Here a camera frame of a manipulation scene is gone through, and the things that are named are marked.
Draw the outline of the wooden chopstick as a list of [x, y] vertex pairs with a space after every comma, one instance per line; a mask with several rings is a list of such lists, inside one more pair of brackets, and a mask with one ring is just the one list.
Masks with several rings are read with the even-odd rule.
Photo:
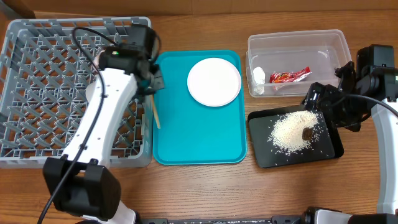
[[151, 95], [150, 99], [151, 99], [151, 103], [152, 103], [152, 110], [153, 110], [155, 123], [156, 123], [157, 129], [160, 129], [161, 128], [160, 119], [159, 119], [159, 114], [157, 112], [157, 108], [156, 108], [156, 105], [155, 105], [154, 95]]

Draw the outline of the brown food scrap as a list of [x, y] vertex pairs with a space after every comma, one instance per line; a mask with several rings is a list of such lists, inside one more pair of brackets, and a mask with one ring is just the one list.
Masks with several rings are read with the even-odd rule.
[[313, 128], [304, 128], [302, 131], [302, 139], [304, 141], [311, 141], [313, 138]]

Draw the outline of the red snack wrapper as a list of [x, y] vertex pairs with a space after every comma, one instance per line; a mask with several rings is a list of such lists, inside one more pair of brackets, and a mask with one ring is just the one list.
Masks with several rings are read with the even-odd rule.
[[269, 79], [270, 83], [292, 83], [299, 82], [305, 79], [312, 72], [309, 67], [305, 67], [303, 70], [298, 72], [274, 72]]

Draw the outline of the pile of white rice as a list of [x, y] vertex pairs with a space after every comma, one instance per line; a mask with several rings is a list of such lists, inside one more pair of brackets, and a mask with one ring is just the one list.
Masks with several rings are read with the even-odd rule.
[[[323, 116], [312, 111], [296, 111], [283, 114], [272, 127], [268, 142], [275, 148], [275, 153], [286, 156], [301, 153], [304, 149], [311, 149], [312, 144], [320, 140], [324, 130], [321, 127]], [[302, 139], [304, 128], [313, 128], [311, 141]]]

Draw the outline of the large white plate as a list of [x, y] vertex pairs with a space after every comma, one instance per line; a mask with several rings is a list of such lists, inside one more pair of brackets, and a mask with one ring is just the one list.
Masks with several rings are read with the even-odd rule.
[[197, 102], [210, 107], [225, 106], [238, 96], [241, 76], [231, 62], [222, 58], [206, 58], [189, 71], [187, 87]]

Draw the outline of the white tissue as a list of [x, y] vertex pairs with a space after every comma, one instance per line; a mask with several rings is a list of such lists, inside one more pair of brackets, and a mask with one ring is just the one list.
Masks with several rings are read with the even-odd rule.
[[266, 74], [261, 67], [256, 67], [253, 70], [254, 79], [254, 91], [259, 95], [264, 93], [264, 86], [266, 80]]

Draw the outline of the small white dish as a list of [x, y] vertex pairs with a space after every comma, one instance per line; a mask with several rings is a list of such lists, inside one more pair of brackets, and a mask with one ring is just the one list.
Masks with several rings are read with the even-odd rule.
[[100, 52], [97, 54], [97, 56], [94, 58], [94, 60], [93, 60], [93, 65], [94, 65], [97, 69], [100, 69], [100, 67], [99, 67], [99, 62], [100, 62], [100, 56], [101, 56], [102, 53], [103, 53], [103, 50], [100, 51]]

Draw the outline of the grey bowl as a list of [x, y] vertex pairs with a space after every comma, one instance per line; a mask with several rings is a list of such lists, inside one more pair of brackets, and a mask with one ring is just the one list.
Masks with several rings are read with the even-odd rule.
[[90, 83], [85, 90], [85, 96], [88, 103], [90, 103], [93, 98], [99, 98], [101, 96], [99, 93], [100, 88], [98, 89], [96, 83], [97, 81]]

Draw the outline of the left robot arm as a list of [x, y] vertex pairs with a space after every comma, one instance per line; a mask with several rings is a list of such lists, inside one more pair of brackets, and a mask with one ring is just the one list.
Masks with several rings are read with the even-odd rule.
[[121, 184], [109, 171], [111, 148], [133, 98], [153, 96], [165, 84], [156, 60], [161, 39], [149, 26], [132, 24], [126, 43], [112, 42], [91, 64], [97, 78], [79, 127], [59, 158], [42, 168], [50, 192], [39, 219], [53, 205], [84, 223], [140, 223], [121, 201]]

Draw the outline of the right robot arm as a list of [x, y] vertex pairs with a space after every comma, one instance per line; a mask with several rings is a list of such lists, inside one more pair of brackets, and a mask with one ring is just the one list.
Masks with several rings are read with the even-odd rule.
[[358, 51], [355, 62], [337, 68], [337, 87], [315, 82], [303, 106], [323, 113], [333, 127], [352, 132], [374, 122], [379, 146], [381, 188], [376, 210], [397, 214], [397, 68], [390, 45], [372, 44]]

